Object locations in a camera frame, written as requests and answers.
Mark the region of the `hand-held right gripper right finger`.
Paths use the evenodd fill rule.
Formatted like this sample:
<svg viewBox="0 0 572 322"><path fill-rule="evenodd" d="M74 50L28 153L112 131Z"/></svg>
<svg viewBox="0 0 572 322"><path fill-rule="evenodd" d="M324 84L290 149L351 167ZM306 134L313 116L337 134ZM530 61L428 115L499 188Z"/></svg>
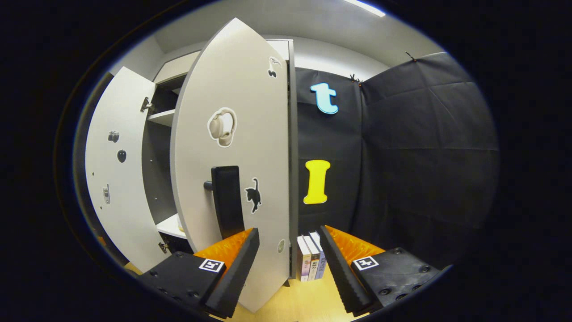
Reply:
<svg viewBox="0 0 572 322"><path fill-rule="evenodd" d="M354 316L392 309L447 272L402 247L384 250L328 225L318 233L341 301Z"/></svg>

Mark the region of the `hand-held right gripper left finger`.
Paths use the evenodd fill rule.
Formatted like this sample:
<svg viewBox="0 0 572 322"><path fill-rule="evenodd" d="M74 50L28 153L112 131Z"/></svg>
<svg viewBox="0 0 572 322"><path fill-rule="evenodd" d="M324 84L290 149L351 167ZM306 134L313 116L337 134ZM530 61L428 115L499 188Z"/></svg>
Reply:
<svg viewBox="0 0 572 322"><path fill-rule="evenodd" d="M250 228L196 254L176 251L136 279L181 308L231 318L259 245L259 230Z"/></svg>

